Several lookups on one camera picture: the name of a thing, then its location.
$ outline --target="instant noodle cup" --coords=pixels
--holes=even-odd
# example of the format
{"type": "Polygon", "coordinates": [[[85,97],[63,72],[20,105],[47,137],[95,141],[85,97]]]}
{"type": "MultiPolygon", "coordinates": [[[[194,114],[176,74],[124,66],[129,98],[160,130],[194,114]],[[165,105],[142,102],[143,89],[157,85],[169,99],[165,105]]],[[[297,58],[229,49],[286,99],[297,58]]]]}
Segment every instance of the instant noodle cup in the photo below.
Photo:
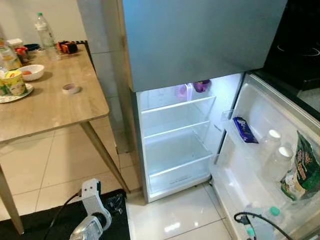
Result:
{"type": "Polygon", "coordinates": [[[26,88],[25,82],[22,78],[22,72],[15,71],[7,71],[4,75],[4,79],[2,79],[6,88],[10,91],[10,93],[14,96],[19,96],[21,94],[26,93],[28,90],[26,88]]]}
{"type": "Polygon", "coordinates": [[[0,79],[0,96],[6,95],[6,94],[7,94],[7,88],[4,82],[2,81],[2,79],[0,79]]]}

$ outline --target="electric cable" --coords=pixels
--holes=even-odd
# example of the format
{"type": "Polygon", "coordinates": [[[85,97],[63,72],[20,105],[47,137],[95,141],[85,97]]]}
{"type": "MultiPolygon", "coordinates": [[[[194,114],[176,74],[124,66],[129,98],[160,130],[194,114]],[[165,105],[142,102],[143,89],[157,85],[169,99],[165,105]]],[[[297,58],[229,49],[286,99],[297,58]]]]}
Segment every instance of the electric cable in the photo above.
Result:
{"type": "Polygon", "coordinates": [[[275,229],[277,229],[280,233],[282,233],[288,240],[293,240],[288,234],[286,234],[285,231],[283,231],[280,227],[278,227],[275,223],[273,223],[272,221],[270,221],[269,219],[261,216],[260,214],[255,214],[255,213],[252,213],[252,212],[248,212],[248,211],[241,211],[241,212],[238,212],[236,213],[233,218],[234,220],[237,222],[237,223],[242,223],[242,217],[240,219],[237,219],[237,217],[239,215],[251,215],[253,217],[257,217],[259,219],[262,219],[264,221],[266,221],[268,224],[272,225],[275,229]]]}
{"type": "Polygon", "coordinates": [[[55,215],[54,218],[52,219],[51,224],[50,224],[50,226],[48,227],[48,230],[46,231],[46,234],[45,234],[44,237],[43,237],[43,240],[46,240],[46,239],[47,239],[50,230],[52,229],[53,225],[55,224],[57,218],[59,217],[61,211],[65,208],[65,206],[66,206],[72,199],[74,199],[75,197],[80,197],[80,196],[81,196],[81,189],[80,189],[80,191],[78,191],[77,193],[75,193],[73,196],[71,196],[71,197],[60,207],[59,211],[56,213],[56,215],[55,215]]]}

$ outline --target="white tile floor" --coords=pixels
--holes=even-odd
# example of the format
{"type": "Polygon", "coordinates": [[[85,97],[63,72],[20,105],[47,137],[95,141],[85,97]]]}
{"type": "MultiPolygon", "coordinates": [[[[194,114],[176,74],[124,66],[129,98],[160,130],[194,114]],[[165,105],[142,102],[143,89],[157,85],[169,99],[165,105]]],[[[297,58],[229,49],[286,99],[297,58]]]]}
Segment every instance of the white tile floor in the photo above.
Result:
{"type": "Polygon", "coordinates": [[[230,240],[215,207],[215,194],[200,184],[144,205],[142,195],[128,198],[131,240],[230,240]]]}
{"type": "MultiPolygon", "coordinates": [[[[92,125],[129,188],[139,189],[129,154],[117,155],[108,118],[92,125]]],[[[121,187],[77,125],[3,144],[0,163],[20,215],[62,205],[87,179],[99,179],[102,193],[121,187]]],[[[141,194],[132,194],[127,208],[132,240],[231,239],[213,189],[207,184],[147,205],[141,194]]],[[[0,221],[8,218],[0,200],[0,221]]]]}

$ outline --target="wooden table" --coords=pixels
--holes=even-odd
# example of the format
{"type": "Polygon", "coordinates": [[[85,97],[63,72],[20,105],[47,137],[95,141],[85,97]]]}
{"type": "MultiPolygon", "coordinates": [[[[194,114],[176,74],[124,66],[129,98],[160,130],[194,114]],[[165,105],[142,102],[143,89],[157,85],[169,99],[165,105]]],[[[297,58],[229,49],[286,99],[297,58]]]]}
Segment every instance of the wooden table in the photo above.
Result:
{"type": "MultiPolygon", "coordinates": [[[[30,95],[0,104],[0,143],[80,124],[105,164],[124,190],[129,192],[117,166],[89,122],[107,116],[109,108],[86,49],[83,45],[78,47],[78,53],[62,55],[59,61],[36,55],[32,64],[44,65],[44,75],[30,82],[34,86],[30,95]],[[69,83],[80,86],[81,91],[73,95],[63,94],[62,87],[69,83]]],[[[15,228],[23,234],[24,228],[1,166],[0,196],[15,228]]]]}

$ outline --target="open refrigerator door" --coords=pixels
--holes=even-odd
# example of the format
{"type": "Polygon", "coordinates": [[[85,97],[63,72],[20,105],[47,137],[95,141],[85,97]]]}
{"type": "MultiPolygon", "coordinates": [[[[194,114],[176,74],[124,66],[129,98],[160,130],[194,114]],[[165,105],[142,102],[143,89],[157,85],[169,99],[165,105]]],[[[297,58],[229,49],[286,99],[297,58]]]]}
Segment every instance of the open refrigerator door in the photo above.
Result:
{"type": "MultiPolygon", "coordinates": [[[[293,164],[298,142],[297,131],[308,140],[315,158],[319,160],[319,122],[261,79],[247,74],[234,110],[227,111],[222,116],[226,136],[217,160],[209,164],[213,189],[237,239],[247,239],[250,236],[243,224],[234,221],[234,215],[238,212],[250,212],[254,208],[260,211],[270,207],[278,208],[283,216],[278,226],[288,234],[294,233],[313,216],[320,214],[320,192],[311,198],[300,200],[292,200],[285,195],[281,183],[270,180],[264,174],[266,156],[262,154],[261,144],[244,142],[234,123],[234,117],[246,120],[258,142],[262,141],[269,130],[279,132],[281,145],[293,152],[293,164]]],[[[284,239],[278,231],[275,230],[274,234],[275,239],[284,239]]]]}

